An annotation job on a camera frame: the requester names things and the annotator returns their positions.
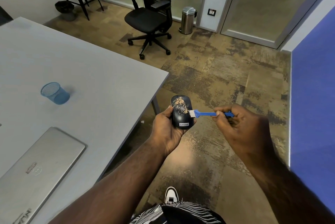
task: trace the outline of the gray desk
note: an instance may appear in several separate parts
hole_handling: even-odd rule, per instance
[[[24,18],[0,27],[0,176],[51,126],[88,146],[32,223],[48,222],[94,185],[148,104],[157,104],[167,76]],[[64,105],[40,95],[52,81],[72,92]]]

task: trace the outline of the silver laptop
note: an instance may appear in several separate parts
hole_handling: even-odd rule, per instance
[[[50,127],[0,178],[1,224],[27,224],[85,148]]]

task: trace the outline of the blue brush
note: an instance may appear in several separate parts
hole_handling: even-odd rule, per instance
[[[234,117],[234,114],[229,111],[229,112],[224,112],[224,115],[226,117]],[[216,116],[215,112],[199,112],[197,109],[196,110],[190,110],[190,116],[198,118],[199,116]]]

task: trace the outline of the shoe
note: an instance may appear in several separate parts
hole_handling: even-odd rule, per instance
[[[165,203],[174,203],[174,202],[178,202],[179,201],[179,197],[178,197],[178,193],[176,191],[176,189],[172,186],[170,186],[169,188],[166,189],[165,192]]]

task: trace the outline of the hand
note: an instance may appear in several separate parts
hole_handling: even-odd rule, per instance
[[[264,165],[269,158],[276,157],[266,116],[257,115],[238,104],[225,105],[214,110],[216,116],[213,120],[217,127],[249,170]],[[235,115],[229,121],[223,114],[228,111]]]
[[[178,129],[172,125],[172,121],[170,119],[172,111],[172,106],[169,106],[165,111],[159,113],[155,117],[150,136],[153,140],[165,145],[166,156],[168,156],[178,146],[182,135],[187,132],[187,130]]]

